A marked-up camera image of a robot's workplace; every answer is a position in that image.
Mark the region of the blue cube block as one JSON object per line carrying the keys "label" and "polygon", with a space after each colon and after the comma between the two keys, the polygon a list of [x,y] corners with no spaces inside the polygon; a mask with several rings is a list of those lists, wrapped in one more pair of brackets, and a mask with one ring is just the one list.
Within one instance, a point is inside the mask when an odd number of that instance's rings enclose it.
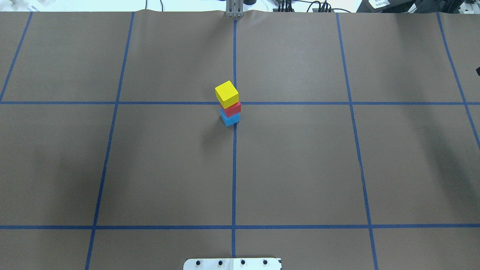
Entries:
{"label": "blue cube block", "polygon": [[236,113],[230,117],[227,117],[226,114],[223,111],[220,111],[220,117],[223,121],[223,124],[226,127],[229,127],[230,125],[233,125],[235,123],[238,123],[240,121],[240,113]]}

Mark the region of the red cube block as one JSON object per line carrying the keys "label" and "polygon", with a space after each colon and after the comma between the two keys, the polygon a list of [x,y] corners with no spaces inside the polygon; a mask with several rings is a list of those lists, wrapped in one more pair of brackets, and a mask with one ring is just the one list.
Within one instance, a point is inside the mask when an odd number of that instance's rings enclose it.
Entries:
{"label": "red cube block", "polygon": [[224,108],[222,105],[220,105],[220,112],[226,118],[230,118],[236,114],[239,114],[241,110],[242,110],[241,102],[236,102],[235,104],[228,106],[227,108]]}

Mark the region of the yellow cube block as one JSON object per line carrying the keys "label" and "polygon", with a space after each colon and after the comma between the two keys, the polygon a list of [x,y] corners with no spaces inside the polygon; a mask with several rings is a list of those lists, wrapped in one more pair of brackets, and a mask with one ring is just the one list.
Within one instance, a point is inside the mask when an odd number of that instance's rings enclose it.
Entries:
{"label": "yellow cube block", "polygon": [[239,93],[230,80],[215,87],[214,90],[218,102],[224,109],[229,108],[240,101]]}

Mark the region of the aluminium frame post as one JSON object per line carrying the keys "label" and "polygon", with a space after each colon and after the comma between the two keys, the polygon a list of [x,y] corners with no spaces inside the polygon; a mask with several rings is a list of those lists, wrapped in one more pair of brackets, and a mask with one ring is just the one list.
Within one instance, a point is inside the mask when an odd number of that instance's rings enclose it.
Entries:
{"label": "aluminium frame post", "polygon": [[243,0],[225,0],[226,3],[226,17],[228,18],[242,18],[245,15]]}

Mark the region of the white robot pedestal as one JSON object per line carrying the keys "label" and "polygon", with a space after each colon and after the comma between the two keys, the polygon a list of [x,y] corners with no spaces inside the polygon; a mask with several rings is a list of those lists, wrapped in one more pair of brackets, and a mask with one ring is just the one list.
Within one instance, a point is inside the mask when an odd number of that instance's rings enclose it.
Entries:
{"label": "white robot pedestal", "polygon": [[184,270],[281,270],[279,258],[191,258]]}

